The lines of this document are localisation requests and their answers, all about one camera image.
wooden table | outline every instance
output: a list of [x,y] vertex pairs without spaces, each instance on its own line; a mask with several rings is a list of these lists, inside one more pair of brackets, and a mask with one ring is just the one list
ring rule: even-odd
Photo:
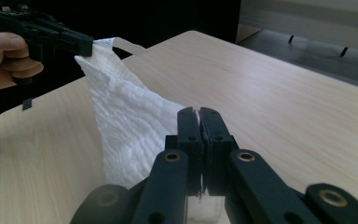
[[[288,186],[325,182],[358,199],[358,87],[197,32],[124,63],[168,100],[219,111]],[[0,223],[67,224],[104,183],[88,84],[33,102],[0,116]]]

white towel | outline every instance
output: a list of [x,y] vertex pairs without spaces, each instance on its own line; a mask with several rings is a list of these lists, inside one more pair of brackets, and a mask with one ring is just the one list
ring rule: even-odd
[[[150,91],[112,46],[135,54],[145,50],[123,39],[109,38],[94,42],[91,57],[75,59],[89,83],[102,137],[106,180],[130,189],[148,177],[156,156],[164,149],[165,136],[177,134],[176,115],[184,107]],[[187,217],[214,223],[222,208],[221,197],[202,196],[201,201],[189,197]]]

